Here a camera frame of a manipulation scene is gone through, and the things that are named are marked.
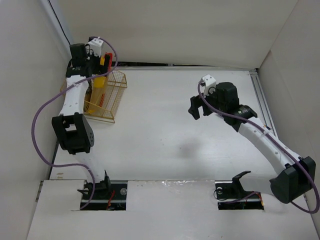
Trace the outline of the yellow spaghetti bag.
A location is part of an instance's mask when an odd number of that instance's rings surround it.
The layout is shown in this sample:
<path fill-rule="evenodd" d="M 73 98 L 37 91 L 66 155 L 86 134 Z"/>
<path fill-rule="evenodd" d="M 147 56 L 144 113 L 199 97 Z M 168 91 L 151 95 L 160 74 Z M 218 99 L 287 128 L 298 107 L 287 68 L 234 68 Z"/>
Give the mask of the yellow spaghetti bag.
<path fill-rule="evenodd" d="M 105 66 L 105 56 L 101 56 L 98 62 L 97 70 L 95 75 L 102 75 L 102 71 Z M 88 107 L 89 114 L 97 114 L 101 110 L 102 106 L 102 96 L 104 93 L 104 85 L 106 82 L 106 77 L 96 77 L 92 80 L 92 91 L 90 97 L 90 104 Z"/>

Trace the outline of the navy label spaghetti bag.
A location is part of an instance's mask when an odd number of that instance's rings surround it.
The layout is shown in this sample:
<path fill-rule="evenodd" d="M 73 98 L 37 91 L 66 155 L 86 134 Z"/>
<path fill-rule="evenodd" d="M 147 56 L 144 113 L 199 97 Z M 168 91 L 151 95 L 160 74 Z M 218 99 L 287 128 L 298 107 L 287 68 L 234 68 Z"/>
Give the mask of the navy label spaghetti bag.
<path fill-rule="evenodd" d="M 89 80 L 88 81 L 88 88 L 85 92 L 84 106 L 83 106 L 83 111 L 87 115 L 91 114 L 93 111 L 93 105 L 91 103 L 92 93 L 93 93 L 93 81 Z"/>

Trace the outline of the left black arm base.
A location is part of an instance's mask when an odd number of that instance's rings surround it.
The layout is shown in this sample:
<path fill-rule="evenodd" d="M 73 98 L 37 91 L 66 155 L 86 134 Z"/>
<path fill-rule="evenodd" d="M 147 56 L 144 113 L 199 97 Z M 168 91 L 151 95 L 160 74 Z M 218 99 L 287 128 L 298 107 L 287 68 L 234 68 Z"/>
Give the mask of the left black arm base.
<path fill-rule="evenodd" d="M 95 184 L 86 182 L 83 189 L 77 190 L 82 194 L 80 210 L 82 211 L 125 211 L 127 206 L 128 181 L 110 180 L 107 173 L 103 181 Z"/>

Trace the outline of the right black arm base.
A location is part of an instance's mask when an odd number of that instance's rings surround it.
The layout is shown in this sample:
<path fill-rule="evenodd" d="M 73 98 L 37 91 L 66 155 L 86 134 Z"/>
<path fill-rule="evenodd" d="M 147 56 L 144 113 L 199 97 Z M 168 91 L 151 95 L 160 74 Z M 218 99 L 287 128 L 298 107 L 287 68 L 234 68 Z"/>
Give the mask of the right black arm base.
<path fill-rule="evenodd" d="M 264 210 L 262 196 L 256 191 L 244 190 L 240 179 L 251 173 L 243 171 L 232 180 L 215 181 L 213 196 L 217 200 L 218 210 Z"/>

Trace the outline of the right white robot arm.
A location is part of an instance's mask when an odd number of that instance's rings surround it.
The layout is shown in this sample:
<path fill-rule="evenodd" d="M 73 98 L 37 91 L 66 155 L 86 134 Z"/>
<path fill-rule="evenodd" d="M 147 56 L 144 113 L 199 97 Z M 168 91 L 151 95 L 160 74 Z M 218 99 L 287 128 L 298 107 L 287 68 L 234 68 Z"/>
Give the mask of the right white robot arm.
<path fill-rule="evenodd" d="M 273 167 L 276 177 L 268 180 L 267 193 L 288 204 L 313 190 L 316 200 L 320 194 L 314 182 L 316 163 L 311 157 L 301 157 L 277 139 L 248 105 L 240 104 L 238 90 L 231 82 L 216 83 L 200 80 L 198 95 L 190 99 L 188 112 L 195 120 L 212 113 L 250 141 Z"/>

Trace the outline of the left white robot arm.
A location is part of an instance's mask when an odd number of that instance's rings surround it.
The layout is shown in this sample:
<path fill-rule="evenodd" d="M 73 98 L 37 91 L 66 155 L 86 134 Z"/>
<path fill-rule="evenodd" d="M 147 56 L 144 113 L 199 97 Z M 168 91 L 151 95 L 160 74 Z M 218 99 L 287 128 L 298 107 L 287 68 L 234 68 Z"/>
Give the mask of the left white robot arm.
<path fill-rule="evenodd" d="M 93 38 L 88 43 L 70 46 L 71 60 L 66 68 L 66 87 L 63 107 L 51 120 L 60 147 L 73 155 L 91 171 L 87 174 L 88 191 L 109 192 L 110 179 L 95 158 L 94 132 L 84 115 L 85 96 L 90 86 L 90 77 L 105 74 L 110 70 L 109 62 L 102 58 L 104 42 Z"/>

